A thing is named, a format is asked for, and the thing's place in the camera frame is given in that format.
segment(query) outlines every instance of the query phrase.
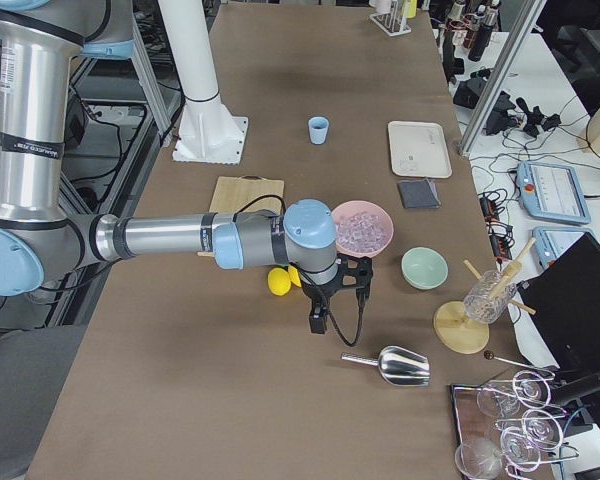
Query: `green bowl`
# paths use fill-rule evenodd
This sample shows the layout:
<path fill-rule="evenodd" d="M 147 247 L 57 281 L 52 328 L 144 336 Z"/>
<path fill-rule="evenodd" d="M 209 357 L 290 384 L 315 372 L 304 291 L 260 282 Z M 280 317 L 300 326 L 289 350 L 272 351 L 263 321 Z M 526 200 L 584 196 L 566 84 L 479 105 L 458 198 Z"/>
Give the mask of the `green bowl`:
<path fill-rule="evenodd" d="M 415 247 L 402 256 L 402 276 L 420 290 L 439 287 L 447 279 L 449 268 L 442 255 L 426 247 Z"/>

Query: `machinery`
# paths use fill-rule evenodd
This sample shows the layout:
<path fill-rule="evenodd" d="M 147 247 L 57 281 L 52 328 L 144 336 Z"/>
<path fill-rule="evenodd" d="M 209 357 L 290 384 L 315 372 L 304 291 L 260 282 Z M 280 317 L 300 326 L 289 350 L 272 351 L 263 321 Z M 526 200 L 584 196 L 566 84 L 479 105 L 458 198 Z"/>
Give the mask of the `machinery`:
<path fill-rule="evenodd" d="M 160 4 L 170 19 L 170 39 L 169 22 L 184 16 L 188 30 L 204 43 L 197 48 L 205 63 L 201 78 L 180 72 L 187 76 L 182 84 L 191 108 L 176 149 L 194 157 L 215 154 L 241 130 L 227 127 L 232 117 L 217 91 L 202 4 Z M 70 61 L 76 55 L 129 58 L 132 22 L 131 0 L 0 0 L 0 295 L 36 290 L 99 262 L 109 267 L 141 254 L 205 251 L 214 253 L 221 268 L 296 265 L 312 300 L 314 333 L 325 333 L 329 298 L 338 290 L 356 289 L 362 309 L 371 261 L 356 259 L 352 268 L 336 252 L 331 212 L 317 200 L 302 200 L 284 216 L 261 211 L 138 219 L 67 215 L 60 208 Z M 179 68 L 178 42 L 171 43 Z M 209 88 L 211 95 L 205 93 Z M 346 276 L 354 281 L 345 286 Z"/>

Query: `black bottle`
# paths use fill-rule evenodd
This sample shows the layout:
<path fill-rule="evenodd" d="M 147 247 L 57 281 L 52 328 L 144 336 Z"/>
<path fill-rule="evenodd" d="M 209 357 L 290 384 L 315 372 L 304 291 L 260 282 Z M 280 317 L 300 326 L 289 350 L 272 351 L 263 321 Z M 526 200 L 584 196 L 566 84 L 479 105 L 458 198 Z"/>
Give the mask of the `black bottle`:
<path fill-rule="evenodd" d="M 484 15 L 484 20 L 480 24 L 480 28 L 476 34 L 473 47 L 471 47 L 471 51 L 469 52 L 469 60 L 472 62 L 479 62 L 482 58 L 482 54 L 487 48 L 487 45 L 489 45 L 489 40 L 491 40 L 491 32 L 493 32 L 493 28 L 496 26 L 498 21 L 499 3 L 500 2 L 494 0 L 491 6 L 487 8 L 487 12 Z"/>

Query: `yellow lemon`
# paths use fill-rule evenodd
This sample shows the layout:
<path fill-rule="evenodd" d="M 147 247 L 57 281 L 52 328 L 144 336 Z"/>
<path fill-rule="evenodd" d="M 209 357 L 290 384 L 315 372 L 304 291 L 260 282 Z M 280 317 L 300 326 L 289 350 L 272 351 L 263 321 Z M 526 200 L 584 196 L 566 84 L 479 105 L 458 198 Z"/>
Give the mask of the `yellow lemon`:
<path fill-rule="evenodd" d="M 274 295 L 286 295 L 291 290 L 291 279 L 284 268 L 276 267 L 267 275 L 269 290 Z"/>
<path fill-rule="evenodd" d="M 300 275 L 298 274 L 298 269 L 293 265 L 289 265 L 289 278 L 291 279 L 291 283 L 293 283 L 296 287 L 300 287 Z"/>

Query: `label on robot arm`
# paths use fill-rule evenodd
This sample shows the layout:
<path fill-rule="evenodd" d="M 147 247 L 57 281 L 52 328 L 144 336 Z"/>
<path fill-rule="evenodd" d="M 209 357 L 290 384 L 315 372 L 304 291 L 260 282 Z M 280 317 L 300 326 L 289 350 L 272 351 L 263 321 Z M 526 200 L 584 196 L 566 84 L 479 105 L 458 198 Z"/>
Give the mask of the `label on robot arm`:
<path fill-rule="evenodd" d="M 16 79 L 16 52 L 13 48 L 3 48 L 1 58 L 0 90 L 9 94 Z"/>

